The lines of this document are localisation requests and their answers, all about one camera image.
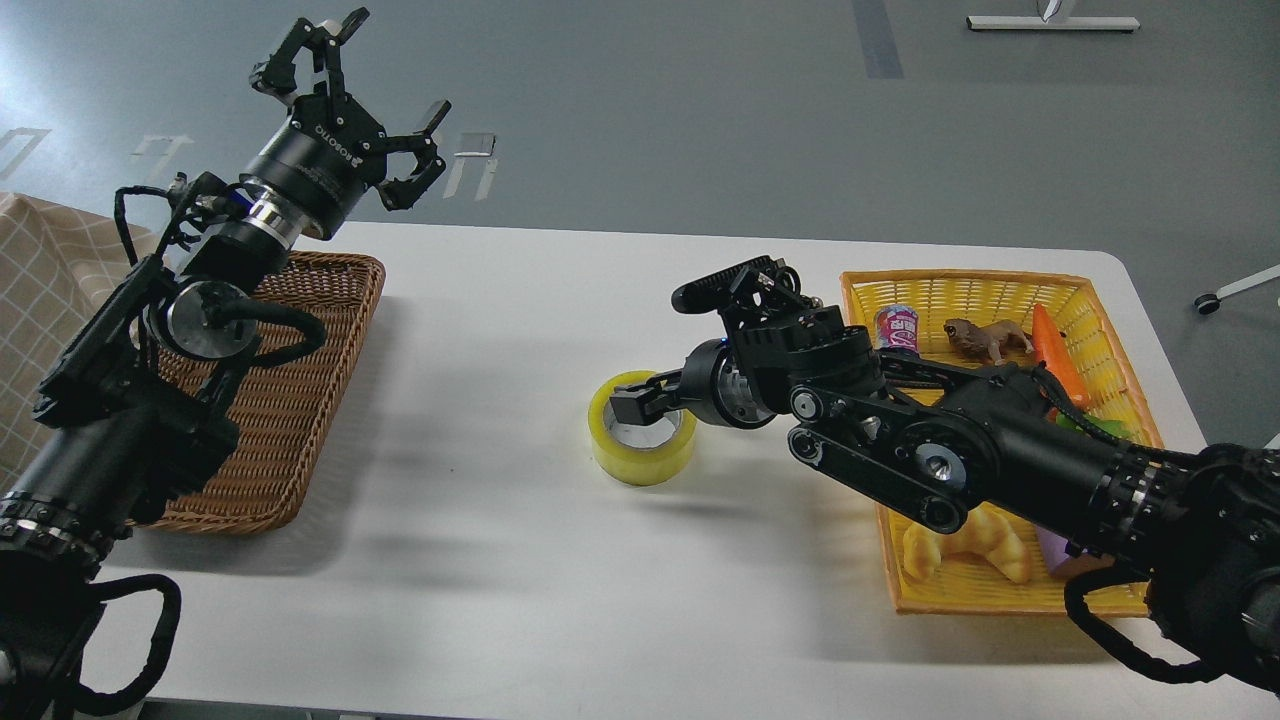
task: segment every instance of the yellow plastic basket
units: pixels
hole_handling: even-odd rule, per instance
[[[1162,446],[1124,347],[1087,278],[1005,270],[849,272],[841,275],[841,287],[850,324],[872,327],[881,307],[910,305],[920,316],[920,356],[969,368],[978,363],[951,348],[942,329],[946,320],[964,318],[979,325],[1014,320],[1029,332],[1032,307],[1041,304],[1066,334],[1068,351],[1093,401],[1088,413],[1121,420],[1134,442]],[[1018,351],[1011,351],[1009,359],[1032,361]],[[909,393],[925,404],[941,397],[941,391]],[[1009,518],[1018,537],[1032,548],[1034,566],[1027,584],[1014,584],[984,560],[965,555],[948,556],[928,580],[911,578],[900,568],[902,534],[911,520],[877,506],[884,571],[899,612],[1065,615],[1062,580],[1050,578],[1032,524],[998,507],[993,510]],[[1089,596],[1089,609],[1102,616],[1144,616],[1144,583],[1098,591]]]

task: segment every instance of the white table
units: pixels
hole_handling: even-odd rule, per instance
[[[824,524],[832,480],[790,457],[786,418],[699,428],[690,466],[649,489],[591,459],[599,384],[677,368],[721,332],[713,315],[672,311],[671,290],[760,254],[832,304],[846,269],[1087,275],[1167,445],[1198,450],[1108,255],[360,223],[323,249],[375,255],[388,277],[301,515],[257,538],[143,532],[104,571],[159,569],[182,585],[155,697],[521,719],[1275,711],[1235,680],[1137,676],[1066,620],[896,616],[873,506],[849,491],[852,519]],[[156,609],[109,611],[92,687],[132,676]],[[1124,628],[1157,638],[1144,620]]]

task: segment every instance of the brown wicker basket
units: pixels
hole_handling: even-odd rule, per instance
[[[284,272],[262,281],[255,297],[320,318],[324,347],[293,363],[253,369],[228,413],[239,447],[204,492],[169,502],[154,528],[250,534],[285,525],[302,506],[311,471],[365,345],[385,269],[366,255],[293,252]],[[297,342],[298,333],[260,325],[261,352]],[[192,393],[210,364],[163,354],[160,373]]]

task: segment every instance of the toy bread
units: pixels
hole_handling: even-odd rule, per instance
[[[1032,578],[1030,550],[1006,518],[984,506],[970,510],[965,524],[950,536],[913,523],[902,538],[902,569],[918,580],[927,580],[945,557],[960,552],[980,555],[1014,583]]]

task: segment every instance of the yellow tape roll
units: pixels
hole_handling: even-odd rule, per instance
[[[694,454],[694,427],[698,420],[689,410],[667,415],[668,421],[676,419],[675,434],[654,447],[637,447],[641,443],[623,442],[631,439],[626,437],[618,439],[620,427],[635,428],[635,425],[621,425],[614,420],[613,410],[609,409],[609,396],[613,395],[613,388],[644,382],[650,375],[653,370],[632,370],[612,378],[595,391],[591,406],[586,411],[586,427],[591,430],[591,451],[595,454],[595,461],[605,473],[631,486],[655,486],[669,480],[684,469]]]

